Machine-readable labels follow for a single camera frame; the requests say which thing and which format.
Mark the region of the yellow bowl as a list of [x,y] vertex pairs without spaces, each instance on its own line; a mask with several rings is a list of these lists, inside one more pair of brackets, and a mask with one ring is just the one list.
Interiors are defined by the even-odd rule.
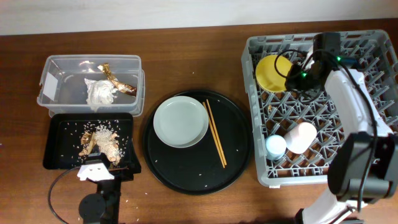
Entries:
[[[285,78],[280,76],[274,67],[276,55],[268,55],[262,58],[256,66],[256,80],[259,86],[266,91],[280,93],[286,90]],[[280,56],[277,61],[278,71],[287,76],[292,63],[285,57]]]

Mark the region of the gold foil wrapper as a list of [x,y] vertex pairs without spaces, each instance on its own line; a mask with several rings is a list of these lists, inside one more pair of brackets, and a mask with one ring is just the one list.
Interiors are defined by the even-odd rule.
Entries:
[[125,84],[120,82],[114,74],[111,72],[109,64],[104,63],[102,65],[98,65],[97,68],[103,72],[107,79],[122,93],[130,95],[130,96],[136,96],[137,94],[137,88],[133,87],[131,85]]

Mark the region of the pink cup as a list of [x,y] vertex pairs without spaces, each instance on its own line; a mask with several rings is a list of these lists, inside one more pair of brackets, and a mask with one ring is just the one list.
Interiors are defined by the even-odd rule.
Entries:
[[302,122],[285,134],[284,139],[289,151],[295,154],[303,154],[316,136],[316,127],[312,123]]

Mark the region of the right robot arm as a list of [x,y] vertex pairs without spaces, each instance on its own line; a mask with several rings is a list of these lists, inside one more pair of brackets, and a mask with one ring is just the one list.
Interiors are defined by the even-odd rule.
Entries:
[[288,90],[302,93],[323,89],[346,138],[328,168],[327,189],[297,212],[295,223],[341,223],[353,212],[392,197],[397,188],[397,136],[380,117],[359,63],[340,50],[340,33],[317,34],[308,55],[313,64],[294,65],[285,81]]

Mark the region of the grey plate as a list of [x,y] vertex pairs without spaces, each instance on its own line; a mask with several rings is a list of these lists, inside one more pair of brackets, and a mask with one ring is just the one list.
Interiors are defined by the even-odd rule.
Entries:
[[198,100],[189,96],[173,96],[156,109],[153,127],[164,144],[186,148],[197,144],[205,136],[209,118]]

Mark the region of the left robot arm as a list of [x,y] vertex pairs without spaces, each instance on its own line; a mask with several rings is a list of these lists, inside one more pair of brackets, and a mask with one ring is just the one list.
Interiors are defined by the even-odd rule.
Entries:
[[96,192],[85,196],[79,204],[79,214],[84,223],[118,223],[121,201],[121,184],[134,180],[141,173],[141,165],[131,141],[127,143],[120,168],[110,168],[105,154],[89,154],[78,171],[80,180],[96,184]]

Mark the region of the wooden chopstick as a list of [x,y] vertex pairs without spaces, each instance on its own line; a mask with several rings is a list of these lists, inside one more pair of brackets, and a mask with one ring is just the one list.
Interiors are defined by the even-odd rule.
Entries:
[[221,149],[221,156],[222,156],[223,162],[227,166],[227,161],[226,161],[226,158],[225,158],[225,155],[224,155],[223,147],[221,145],[220,137],[219,137],[218,130],[217,130],[217,127],[216,127],[216,124],[215,124],[215,119],[214,119],[214,116],[213,116],[213,113],[212,113],[212,110],[211,110],[211,106],[210,106],[210,102],[209,102],[208,99],[206,99],[206,104],[207,104],[208,112],[209,112],[209,115],[210,115],[210,118],[211,118],[212,126],[213,126],[213,129],[215,131],[219,147]]
[[219,147],[218,140],[217,140],[217,138],[216,138],[216,134],[215,134],[215,131],[214,131],[214,129],[213,129],[212,122],[211,122],[211,118],[210,118],[210,115],[209,115],[208,110],[207,110],[207,108],[206,108],[205,102],[202,102],[202,105],[204,106],[205,111],[206,111],[206,113],[207,113],[207,115],[208,115],[208,120],[209,120],[208,124],[209,124],[210,130],[211,130],[211,134],[212,134],[212,136],[213,136],[213,140],[214,140],[214,142],[215,142],[215,146],[216,146],[217,151],[218,151],[218,155],[219,155],[219,157],[220,157],[221,165],[222,165],[222,167],[225,169],[225,166],[226,166],[226,165],[225,165],[225,163],[223,162],[223,159],[222,159],[222,156],[221,156],[221,149],[220,149],[220,147]]

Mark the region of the blue cup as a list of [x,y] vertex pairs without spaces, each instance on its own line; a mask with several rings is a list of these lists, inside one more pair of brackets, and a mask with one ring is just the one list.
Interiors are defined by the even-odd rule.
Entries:
[[266,138],[265,147],[267,151],[266,158],[270,161],[276,161],[285,154],[287,144],[282,136],[271,135]]

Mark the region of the white napkin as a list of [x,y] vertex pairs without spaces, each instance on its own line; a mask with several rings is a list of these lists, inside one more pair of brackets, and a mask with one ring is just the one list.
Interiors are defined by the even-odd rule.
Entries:
[[85,84],[88,94],[86,102],[94,112],[97,112],[100,106],[112,104],[116,98],[114,94],[118,89],[109,80],[96,81],[86,78]]

